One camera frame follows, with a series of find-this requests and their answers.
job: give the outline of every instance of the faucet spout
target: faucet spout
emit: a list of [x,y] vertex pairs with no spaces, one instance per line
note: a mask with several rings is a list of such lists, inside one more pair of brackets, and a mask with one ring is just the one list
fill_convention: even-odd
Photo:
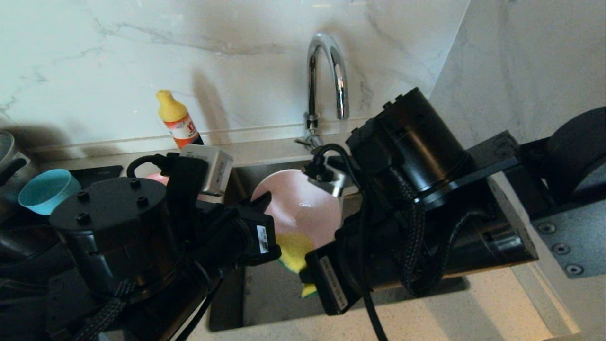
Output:
[[318,52],[322,49],[328,57],[330,72],[335,82],[337,118],[346,120],[349,118],[349,98],[347,95],[347,77],[345,75],[345,64],[339,46],[335,40],[326,33],[317,33],[311,39],[307,50],[307,80],[309,85],[309,115],[317,117],[316,114],[316,71]]

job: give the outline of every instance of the gray metal plate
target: gray metal plate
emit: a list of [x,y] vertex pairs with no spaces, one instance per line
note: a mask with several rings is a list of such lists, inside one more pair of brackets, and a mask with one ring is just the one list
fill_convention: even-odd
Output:
[[532,221],[571,279],[606,274],[606,200]]

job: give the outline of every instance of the light blue cup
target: light blue cup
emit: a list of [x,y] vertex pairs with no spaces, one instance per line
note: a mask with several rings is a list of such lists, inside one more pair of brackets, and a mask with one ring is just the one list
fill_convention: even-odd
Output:
[[44,172],[28,182],[19,193],[19,204],[33,212],[50,215],[65,199],[82,190],[82,186],[65,169]]

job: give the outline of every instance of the dish soap bottle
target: dish soap bottle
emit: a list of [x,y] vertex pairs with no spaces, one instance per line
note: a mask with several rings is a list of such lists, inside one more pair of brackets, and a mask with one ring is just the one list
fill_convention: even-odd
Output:
[[200,133],[196,130],[187,108],[177,101],[173,94],[168,90],[160,90],[156,94],[160,101],[158,115],[168,128],[168,132],[173,136],[179,149],[186,144],[204,144]]

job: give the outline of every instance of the white rectangular device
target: white rectangular device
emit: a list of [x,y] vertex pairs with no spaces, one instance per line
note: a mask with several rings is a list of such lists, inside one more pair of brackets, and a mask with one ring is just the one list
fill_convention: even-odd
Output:
[[201,194],[214,195],[216,197],[225,194],[231,166],[233,165],[233,157],[231,155],[218,147],[188,144],[181,149],[181,156],[202,159],[208,163],[206,178],[200,189]]

